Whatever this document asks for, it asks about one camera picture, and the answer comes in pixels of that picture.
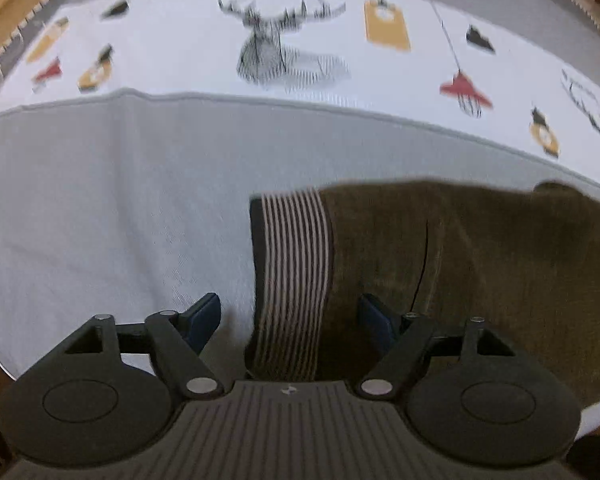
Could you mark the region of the olive corduroy pants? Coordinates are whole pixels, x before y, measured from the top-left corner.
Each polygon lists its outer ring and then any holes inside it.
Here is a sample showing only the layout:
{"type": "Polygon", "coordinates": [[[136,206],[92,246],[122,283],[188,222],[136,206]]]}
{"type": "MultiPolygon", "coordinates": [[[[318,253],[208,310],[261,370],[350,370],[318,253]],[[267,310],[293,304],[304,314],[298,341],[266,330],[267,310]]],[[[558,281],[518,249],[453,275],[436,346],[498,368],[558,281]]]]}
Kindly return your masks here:
{"type": "Polygon", "coordinates": [[[371,294],[397,316],[483,316],[600,401],[600,202],[574,188],[355,183],[257,196],[250,221],[254,377],[355,375],[356,303],[371,294]]]}

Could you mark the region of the white printed deer cloth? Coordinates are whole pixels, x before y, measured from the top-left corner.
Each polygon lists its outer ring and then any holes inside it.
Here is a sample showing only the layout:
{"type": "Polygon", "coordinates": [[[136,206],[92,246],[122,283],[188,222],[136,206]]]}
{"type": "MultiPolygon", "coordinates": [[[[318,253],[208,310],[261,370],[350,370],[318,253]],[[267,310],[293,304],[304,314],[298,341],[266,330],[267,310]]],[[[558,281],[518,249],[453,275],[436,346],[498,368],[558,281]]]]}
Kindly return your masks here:
{"type": "Polygon", "coordinates": [[[0,88],[0,115],[119,90],[403,118],[600,184],[600,87],[535,41],[434,0],[67,3],[0,88]]]}

